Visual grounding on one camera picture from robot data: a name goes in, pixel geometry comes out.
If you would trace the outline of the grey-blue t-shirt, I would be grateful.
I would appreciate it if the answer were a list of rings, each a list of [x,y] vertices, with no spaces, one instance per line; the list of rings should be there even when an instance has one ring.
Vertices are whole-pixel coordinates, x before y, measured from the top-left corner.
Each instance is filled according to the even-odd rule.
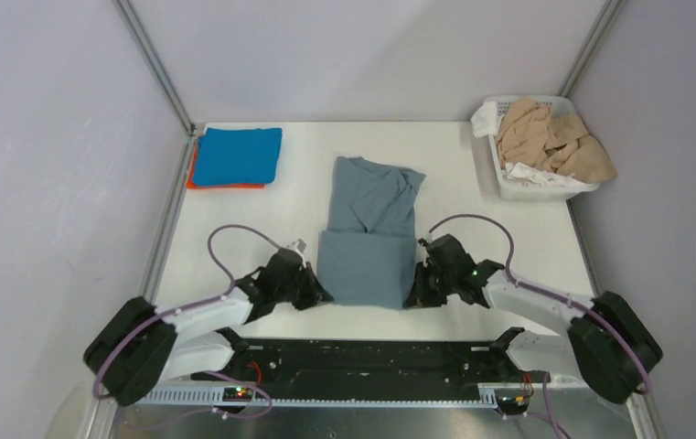
[[[333,169],[317,278],[338,305],[402,309],[412,290],[415,201],[426,175],[340,156]]]

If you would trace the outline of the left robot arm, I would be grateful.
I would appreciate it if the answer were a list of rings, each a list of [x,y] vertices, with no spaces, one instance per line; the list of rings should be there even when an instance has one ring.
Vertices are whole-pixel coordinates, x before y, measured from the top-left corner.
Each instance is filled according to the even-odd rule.
[[[86,348],[83,362],[122,406],[139,402],[163,381],[196,373],[238,380],[249,358],[237,327],[268,316],[281,303],[306,310],[333,300],[311,263],[282,248],[218,297],[170,310],[142,297],[128,300]]]

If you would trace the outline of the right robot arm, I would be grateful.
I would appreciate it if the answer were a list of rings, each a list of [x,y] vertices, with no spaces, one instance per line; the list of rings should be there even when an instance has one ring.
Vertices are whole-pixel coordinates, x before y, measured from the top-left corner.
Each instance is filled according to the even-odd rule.
[[[646,389],[646,376],[664,352],[620,294],[595,298],[549,291],[509,274],[499,262],[475,262],[450,234],[421,239],[426,257],[415,266],[407,309],[445,305],[452,295],[467,305],[509,312],[549,329],[506,330],[490,346],[491,369],[503,381],[526,371],[581,380],[601,398],[623,403]]]

